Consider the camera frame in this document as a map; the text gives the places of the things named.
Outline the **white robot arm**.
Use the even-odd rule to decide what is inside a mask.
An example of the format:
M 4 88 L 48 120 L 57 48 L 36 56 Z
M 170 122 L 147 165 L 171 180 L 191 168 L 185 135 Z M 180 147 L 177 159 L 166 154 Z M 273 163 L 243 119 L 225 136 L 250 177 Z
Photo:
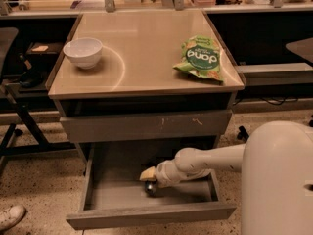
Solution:
M 242 235 L 313 235 L 313 131 L 291 121 L 259 126 L 244 144 L 183 148 L 140 179 L 160 188 L 203 178 L 214 169 L 242 179 Z

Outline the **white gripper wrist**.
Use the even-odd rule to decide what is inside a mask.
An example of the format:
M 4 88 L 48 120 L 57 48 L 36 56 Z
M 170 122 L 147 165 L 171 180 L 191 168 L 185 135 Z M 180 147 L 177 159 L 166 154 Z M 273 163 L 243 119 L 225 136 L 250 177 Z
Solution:
M 164 161 L 156 168 L 147 168 L 140 174 L 141 181 L 157 181 L 159 188 L 166 188 L 178 184 L 181 181 L 181 172 L 174 161 Z

